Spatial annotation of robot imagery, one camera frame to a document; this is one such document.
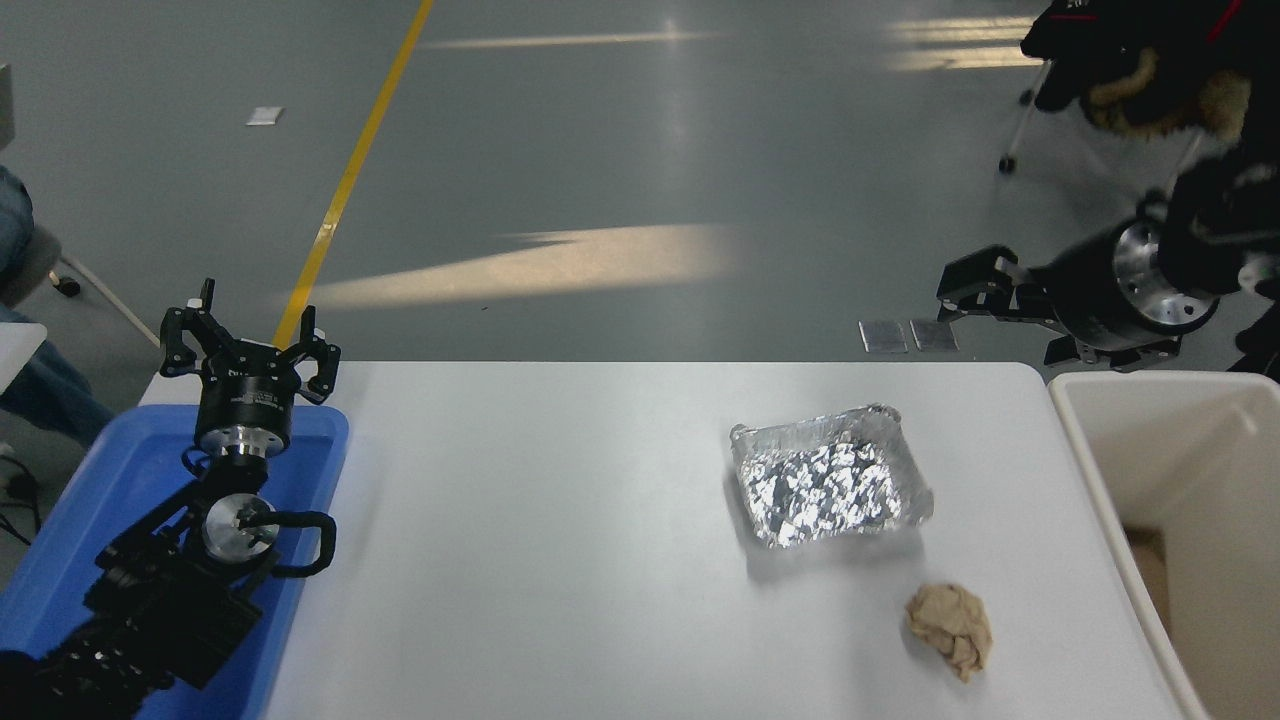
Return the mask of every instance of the crumpled paper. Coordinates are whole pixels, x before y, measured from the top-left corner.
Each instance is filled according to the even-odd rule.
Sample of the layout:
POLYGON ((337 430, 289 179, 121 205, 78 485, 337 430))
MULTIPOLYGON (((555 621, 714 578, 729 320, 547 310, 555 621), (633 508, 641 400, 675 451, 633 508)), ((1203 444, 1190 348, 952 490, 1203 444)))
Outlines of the crumpled paper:
POLYGON ((965 683, 987 666, 991 623, 982 598, 957 584, 920 585, 906 603, 906 625, 937 648, 965 683))

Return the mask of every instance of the jeans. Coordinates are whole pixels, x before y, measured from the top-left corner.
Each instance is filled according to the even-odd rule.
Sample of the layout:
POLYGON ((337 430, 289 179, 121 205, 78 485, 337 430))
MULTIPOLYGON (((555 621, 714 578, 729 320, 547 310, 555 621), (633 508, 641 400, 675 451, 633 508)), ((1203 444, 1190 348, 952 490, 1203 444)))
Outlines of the jeans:
MULTIPOLYGON (((13 277, 35 231, 31 197, 22 181, 0 165, 0 282, 13 277)), ((22 313, 0 305, 0 323, 31 323, 22 313)), ((42 342, 4 393, 0 410, 24 418, 37 428, 92 445, 113 413, 93 400, 88 380, 51 342, 42 342)))

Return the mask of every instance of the chair wheel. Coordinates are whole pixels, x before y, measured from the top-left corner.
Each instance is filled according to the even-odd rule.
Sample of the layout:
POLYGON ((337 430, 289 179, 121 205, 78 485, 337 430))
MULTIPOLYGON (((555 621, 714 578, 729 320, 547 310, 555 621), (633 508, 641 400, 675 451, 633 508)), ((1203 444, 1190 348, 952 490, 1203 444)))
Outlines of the chair wheel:
POLYGON ((63 278, 58 281, 58 284, 54 287, 58 288, 58 292, 65 295, 67 297, 76 297, 79 295, 79 283, 72 278, 63 278))

